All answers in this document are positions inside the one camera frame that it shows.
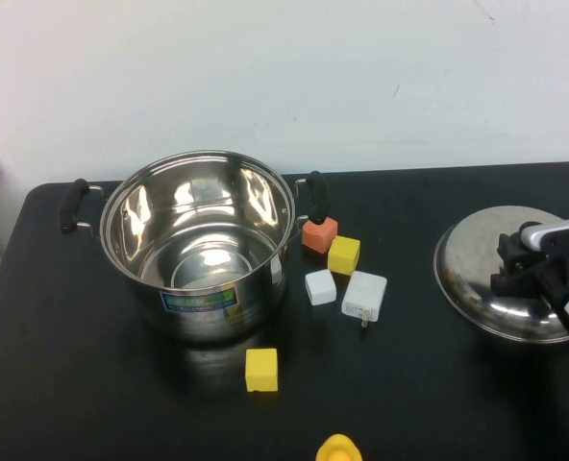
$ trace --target orange cube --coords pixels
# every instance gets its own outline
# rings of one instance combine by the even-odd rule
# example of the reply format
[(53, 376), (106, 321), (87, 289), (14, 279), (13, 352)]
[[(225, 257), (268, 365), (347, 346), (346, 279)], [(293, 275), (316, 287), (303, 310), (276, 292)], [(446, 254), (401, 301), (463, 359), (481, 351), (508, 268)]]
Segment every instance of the orange cube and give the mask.
[(302, 244), (323, 254), (330, 249), (337, 235), (338, 223), (332, 218), (326, 218), (321, 225), (307, 221), (302, 227)]

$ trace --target pot handle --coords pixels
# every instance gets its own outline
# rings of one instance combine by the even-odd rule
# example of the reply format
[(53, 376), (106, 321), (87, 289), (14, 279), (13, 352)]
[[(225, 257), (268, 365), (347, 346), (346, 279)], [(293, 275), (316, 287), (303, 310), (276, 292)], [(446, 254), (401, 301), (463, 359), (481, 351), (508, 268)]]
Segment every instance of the pot handle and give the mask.
[(312, 209), (308, 218), (314, 224), (323, 224), (330, 213), (330, 188), (323, 175), (318, 171), (311, 172), (307, 177), (295, 182), (295, 197), (299, 196), (300, 184), (307, 184), (312, 195)]
[(58, 219), (62, 233), (71, 233), (80, 227), (88, 229), (90, 236), (94, 237), (92, 225), (90, 223), (78, 221), (76, 216), (78, 209), (80, 209), (82, 199), (90, 190), (99, 192), (103, 202), (105, 202), (105, 192), (103, 191), (103, 187), (99, 185), (90, 185), (86, 180), (75, 180), (75, 182), (69, 185), (66, 189), (58, 210)]

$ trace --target pot lid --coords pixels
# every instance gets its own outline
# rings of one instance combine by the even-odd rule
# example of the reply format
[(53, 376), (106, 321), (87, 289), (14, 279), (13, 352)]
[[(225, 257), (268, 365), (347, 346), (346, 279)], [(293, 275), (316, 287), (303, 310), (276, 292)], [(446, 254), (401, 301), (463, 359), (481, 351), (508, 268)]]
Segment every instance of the pot lid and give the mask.
[(498, 237), (530, 221), (552, 224), (561, 219), (523, 206), (496, 206), (471, 214), (438, 242), (436, 281), (453, 307), (487, 331), (527, 343), (566, 341), (569, 334), (548, 305), (539, 299), (498, 298), (490, 289), (491, 275), (503, 267)]

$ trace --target table surface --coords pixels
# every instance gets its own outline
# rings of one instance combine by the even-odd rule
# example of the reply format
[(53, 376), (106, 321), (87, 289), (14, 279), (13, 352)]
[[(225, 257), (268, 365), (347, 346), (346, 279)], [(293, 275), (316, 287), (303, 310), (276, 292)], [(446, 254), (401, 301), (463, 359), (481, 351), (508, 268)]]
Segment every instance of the table surface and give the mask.
[[(569, 343), (492, 336), (433, 277), (437, 240), (474, 211), (569, 218), (569, 164), (327, 180), (340, 234), (361, 241), (358, 269), (389, 280), (380, 321), (364, 333), (339, 312), (342, 279), (335, 304), (310, 306), (304, 274), (325, 261), (297, 240), (278, 314), (211, 349), (145, 326), (98, 243), (59, 232), (65, 184), (32, 191), (0, 267), (0, 459), (312, 460), (334, 433), (364, 460), (569, 459)], [(92, 194), (81, 217), (100, 210)], [(277, 394), (245, 392), (244, 352), (261, 346), (278, 348)]]

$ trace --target yellow block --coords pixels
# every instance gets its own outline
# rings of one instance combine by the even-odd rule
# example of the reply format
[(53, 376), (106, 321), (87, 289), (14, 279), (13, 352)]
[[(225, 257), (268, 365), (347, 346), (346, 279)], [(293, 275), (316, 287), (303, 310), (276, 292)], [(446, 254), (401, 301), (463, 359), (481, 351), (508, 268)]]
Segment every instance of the yellow block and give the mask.
[(336, 237), (327, 256), (327, 267), (332, 272), (350, 276), (358, 266), (360, 242), (355, 238)]
[(248, 392), (278, 391), (278, 355), (275, 349), (246, 351), (246, 389)]

